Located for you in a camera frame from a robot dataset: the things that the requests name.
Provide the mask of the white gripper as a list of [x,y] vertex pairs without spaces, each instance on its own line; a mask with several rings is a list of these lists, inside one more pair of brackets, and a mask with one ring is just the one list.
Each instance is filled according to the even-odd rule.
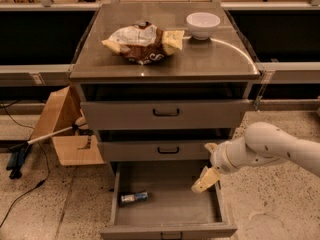
[[214,167],[205,166],[200,177],[192,185],[191,190],[194,193],[202,193],[211,188],[220,179],[220,173],[229,174],[238,171],[230,161],[227,154],[227,147],[230,141],[220,144],[206,143],[204,147],[211,153],[210,162]]

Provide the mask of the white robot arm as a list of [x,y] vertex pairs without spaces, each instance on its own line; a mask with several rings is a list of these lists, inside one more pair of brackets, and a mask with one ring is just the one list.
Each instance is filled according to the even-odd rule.
[[211,188],[220,174],[237,172],[250,166],[267,166],[287,159],[320,176],[320,144],[294,137],[279,127],[257,122],[245,129],[240,138],[220,144],[206,143],[210,167],[205,166],[191,187],[194,193]]

